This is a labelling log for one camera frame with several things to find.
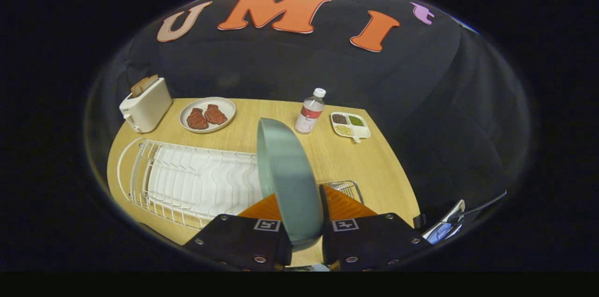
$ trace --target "steak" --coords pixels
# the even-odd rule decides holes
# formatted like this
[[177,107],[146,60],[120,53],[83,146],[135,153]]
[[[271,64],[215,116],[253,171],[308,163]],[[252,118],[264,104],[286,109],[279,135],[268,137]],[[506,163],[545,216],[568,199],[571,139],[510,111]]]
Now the steak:
[[206,120],[210,124],[222,124],[227,121],[227,117],[219,110],[218,105],[208,104],[206,109]]
[[206,118],[204,118],[202,112],[203,110],[198,108],[191,110],[191,114],[188,117],[189,127],[196,130],[205,130],[208,128],[208,122],[206,122]]

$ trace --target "wooden table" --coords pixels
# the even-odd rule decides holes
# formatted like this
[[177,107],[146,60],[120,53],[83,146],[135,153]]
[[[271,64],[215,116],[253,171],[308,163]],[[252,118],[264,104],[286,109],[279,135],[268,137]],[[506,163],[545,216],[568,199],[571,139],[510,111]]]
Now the wooden table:
[[[118,131],[110,150],[108,161],[109,187],[114,200],[132,218],[144,223],[158,233],[176,242],[185,244],[198,230],[170,222],[144,208],[129,202],[124,197],[117,181],[117,163],[122,151],[129,143],[144,137],[154,141],[169,142],[215,150],[256,153],[258,119],[272,118],[293,129],[302,104],[292,101],[266,101],[258,99],[231,99],[237,112],[229,125],[212,133],[193,133],[179,123],[180,112],[197,99],[173,99],[173,105],[162,118],[158,127],[150,133],[136,133],[128,123]],[[333,131],[330,115],[333,111],[350,112],[367,120],[371,136],[356,143],[351,138],[337,135]],[[413,227],[413,218],[420,214],[416,197],[391,147],[372,118],[363,109],[327,105],[308,135],[297,134],[317,184],[342,180],[357,182],[368,208],[378,214],[395,212]],[[127,184],[133,170],[137,153],[127,152],[120,165],[120,178]],[[322,263],[321,242],[302,252],[293,253],[292,266]]]

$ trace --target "green pan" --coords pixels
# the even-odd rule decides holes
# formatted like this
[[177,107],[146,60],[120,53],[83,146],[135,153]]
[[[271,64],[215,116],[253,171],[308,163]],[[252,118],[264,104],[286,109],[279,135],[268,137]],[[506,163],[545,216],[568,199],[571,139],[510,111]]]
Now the green pan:
[[278,120],[260,118],[257,163],[263,196],[276,194],[293,251],[316,244],[323,221],[321,197],[295,133]]

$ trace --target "dish rack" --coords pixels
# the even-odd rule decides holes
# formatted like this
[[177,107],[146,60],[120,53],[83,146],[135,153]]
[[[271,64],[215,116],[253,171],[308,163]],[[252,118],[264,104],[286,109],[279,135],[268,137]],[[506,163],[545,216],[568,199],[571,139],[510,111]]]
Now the dish rack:
[[[139,152],[129,187],[120,179],[124,154],[136,142]],[[202,229],[218,214],[237,215],[263,199],[257,155],[212,150],[138,138],[122,152],[117,179],[125,198],[152,214],[194,229]],[[359,198],[358,184],[332,182],[332,188]]]

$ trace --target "letter m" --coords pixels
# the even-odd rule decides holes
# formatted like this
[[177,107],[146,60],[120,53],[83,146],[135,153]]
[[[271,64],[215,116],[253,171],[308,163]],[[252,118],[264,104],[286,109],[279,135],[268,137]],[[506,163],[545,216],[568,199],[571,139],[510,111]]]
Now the letter m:
[[244,18],[248,12],[256,28],[262,28],[284,13],[281,20],[272,24],[272,28],[302,34],[312,33],[312,18],[318,8],[327,1],[331,0],[239,0],[229,18],[219,24],[218,29],[233,30],[246,27],[248,22]]

